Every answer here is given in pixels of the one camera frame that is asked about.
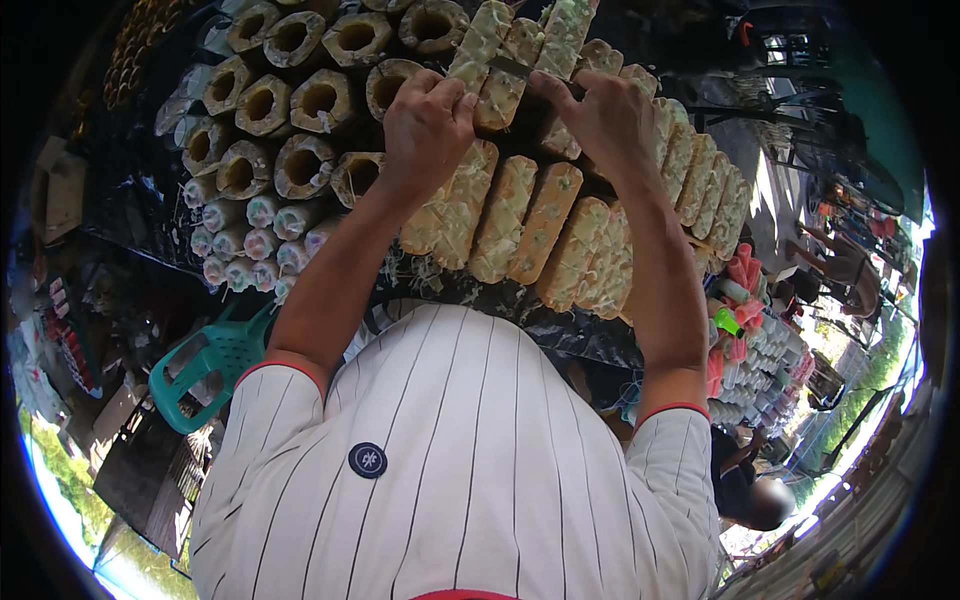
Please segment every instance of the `person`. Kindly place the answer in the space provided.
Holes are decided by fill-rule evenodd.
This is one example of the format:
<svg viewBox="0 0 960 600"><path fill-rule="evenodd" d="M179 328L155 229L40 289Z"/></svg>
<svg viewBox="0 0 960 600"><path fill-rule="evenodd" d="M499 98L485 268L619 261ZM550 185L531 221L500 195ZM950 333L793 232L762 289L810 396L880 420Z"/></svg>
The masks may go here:
<svg viewBox="0 0 960 600"><path fill-rule="evenodd" d="M824 246L833 251L833 256L817 258L812 252L788 241L787 257L792 259L795 254L799 254L827 279L853 288L851 301L842 308L843 314L856 317L874 314L880 297L880 274L870 264L870 256L866 251L843 233L838 233L831 239L818 229L803 225L800 225L800 229L823 242Z"/></svg>
<svg viewBox="0 0 960 600"><path fill-rule="evenodd" d="M464 306L417 307L334 373L400 226L474 139L476 95L421 70L387 111L382 173L236 385L190 542L201 598L705 593L719 524L703 289L653 159L650 101L620 78L576 81L581 102L545 73L531 86L610 179L644 256L626 455L522 330Z"/></svg>
<svg viewBox="0 0 960 600"><path fill-rule="evenodd" d="M754 460L766 443L764 428L742 448L736 439L713 427L710 475L713 499L721 516L758 531L773 531L793 513L793 493L779 479L756 479Z"/></svg>

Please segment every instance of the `teal plastic chair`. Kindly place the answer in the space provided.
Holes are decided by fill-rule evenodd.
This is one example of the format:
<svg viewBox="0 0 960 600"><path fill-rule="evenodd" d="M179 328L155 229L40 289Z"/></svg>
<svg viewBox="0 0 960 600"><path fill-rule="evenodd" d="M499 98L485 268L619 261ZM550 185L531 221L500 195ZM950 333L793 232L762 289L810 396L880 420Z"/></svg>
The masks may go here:
<svg viewBox="0 0 960 600"><path fill-rule="evenodd" d="M161 358L150 371L150 393L154 397L154 405L170 426L182 434L203 427L233 396L233 387L240 375L263 360L266 352L263 337L274 320L275 316L270 314L274 304L267 302L249 321L228 321L236 305L236 300L231 302L216 321L197 330ZM207 345L197 352L171 383L167 383L164 376L167 363L198 335L206 336ZM215 371L220 371L224 378L224 390L199 414L187 417L178 406L180 399L195 383Z"/></svg>

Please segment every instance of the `white pinstripe shirt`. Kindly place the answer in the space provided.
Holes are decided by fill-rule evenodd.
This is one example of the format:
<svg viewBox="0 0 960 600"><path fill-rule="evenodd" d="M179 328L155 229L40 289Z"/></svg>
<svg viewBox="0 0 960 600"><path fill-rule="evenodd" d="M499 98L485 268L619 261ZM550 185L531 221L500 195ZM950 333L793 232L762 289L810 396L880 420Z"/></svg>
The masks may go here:
<svg viewBox="0 0 960 600"><path fill-rule="evenodd" d="M355 444L387 469L361 477ZM236 388L198 500L202 598L698 598L718 532L709 423L676 408L626 453L515 325L426 305L314 382Z"/></svg>

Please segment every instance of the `knife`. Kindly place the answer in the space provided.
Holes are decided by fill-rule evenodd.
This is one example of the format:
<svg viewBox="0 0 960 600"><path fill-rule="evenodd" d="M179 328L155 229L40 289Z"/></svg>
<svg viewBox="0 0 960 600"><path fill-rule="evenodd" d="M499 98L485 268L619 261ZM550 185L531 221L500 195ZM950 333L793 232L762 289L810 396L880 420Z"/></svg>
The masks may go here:
<svg viewBox="0 0 960 600"><path fill-rule="evenodd" d="M503 71L504 73L509 73L516 77L520 77L523 81L530 83L530 74L534 72L529 66L524 66L517 62L516 60L510 60L507 57L493 57L487 62L487 65L494 69ZM573 95L573 99L577 102L580 102L584 99L584 94L587 93L585 89L576 85L572 82L565 80L560 80L564 82L566 88L570 90L570 94Z"/></svg>

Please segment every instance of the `bottle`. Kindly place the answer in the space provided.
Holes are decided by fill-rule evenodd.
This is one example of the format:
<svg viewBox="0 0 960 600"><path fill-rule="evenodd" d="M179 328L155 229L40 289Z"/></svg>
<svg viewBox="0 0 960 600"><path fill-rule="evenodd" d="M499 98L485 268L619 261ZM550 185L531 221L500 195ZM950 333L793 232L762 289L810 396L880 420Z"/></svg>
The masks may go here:
<svg viewBox="0 0 960 600"><path fill-rule="evenodd" d="M717 314L713 316L713 323L717 328L727 331L738 340L746 333L743 327L733 318L733 313L729 308L721 308L718 310Z"/></svg>

